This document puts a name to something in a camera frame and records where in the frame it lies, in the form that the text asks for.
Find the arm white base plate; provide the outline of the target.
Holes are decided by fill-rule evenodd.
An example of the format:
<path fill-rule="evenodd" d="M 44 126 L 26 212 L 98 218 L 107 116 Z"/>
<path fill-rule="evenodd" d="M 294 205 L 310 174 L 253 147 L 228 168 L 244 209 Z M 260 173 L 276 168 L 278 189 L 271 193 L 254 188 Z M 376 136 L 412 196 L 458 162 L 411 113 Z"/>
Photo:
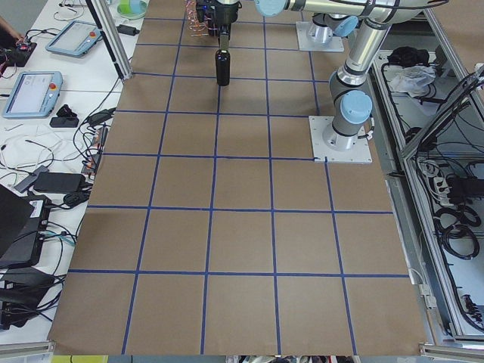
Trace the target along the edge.
<path fill-rule="evenodd" d="M 358 134 L 342 136 L 333 128 L 332 116 L 310 116 L 313 160 L 316 163 L 372 163 L 364 126 Z"/>
<path fill-rule="evenodd" d="M 344 51 L 343 40 L 335 36 L 327 26 L 319 26 L 313 22 L 296 22 L 296 34 L 300 51 Z"/>

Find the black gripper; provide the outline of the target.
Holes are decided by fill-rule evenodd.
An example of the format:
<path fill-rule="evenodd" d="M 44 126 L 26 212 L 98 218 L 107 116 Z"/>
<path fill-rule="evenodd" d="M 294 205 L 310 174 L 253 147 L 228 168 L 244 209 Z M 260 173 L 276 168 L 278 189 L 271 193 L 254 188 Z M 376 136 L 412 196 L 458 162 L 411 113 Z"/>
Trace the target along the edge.
<path fill-rule="evenodd" d="M 237 21 L 239 1 L 237 0 L 215 0 L 214 1 L 214 23 L 219 26 L 219 50 L 228 52 L 231 38 L 231 25 Z"/>

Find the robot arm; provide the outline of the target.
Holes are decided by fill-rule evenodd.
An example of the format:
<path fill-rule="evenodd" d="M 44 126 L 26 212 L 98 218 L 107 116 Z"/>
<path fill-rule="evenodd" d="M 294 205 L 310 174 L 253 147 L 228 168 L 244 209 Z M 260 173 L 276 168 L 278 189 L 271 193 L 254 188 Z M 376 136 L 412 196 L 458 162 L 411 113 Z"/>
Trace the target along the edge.
<path fill-rule="evenodd" d="M 257 11 L 264 17 L 275 17 L 283 11 L 309 11 L 335 19 L 357 17 L 361 26 L 344 65 L 330 81 L 335 98 L 336 83 L 342 90 L 359 89 L 365 83 L 371 62 L 380 50 L 390 27 L 404 23 L 421 11 L 445 5 L 446 1 L 257 1 Z"/>
<path fill-rule="evenodd" d="M 274 17 L 284 10 L 301 11 L 303 1 L 255 1 L 256 10 L 263 17 Z M 211 33 L 219 40 L 219 49 L 228 52 L 231 25 L 237 21 L 239 1 L 197 1 L 197 19 L 206 23 Z M 342 52 L 343 38 L 358 25 L 354 15 L 330 14 L 313 11 L 309 22 L 296 22 L 296 33 L 300 51 Z"/>

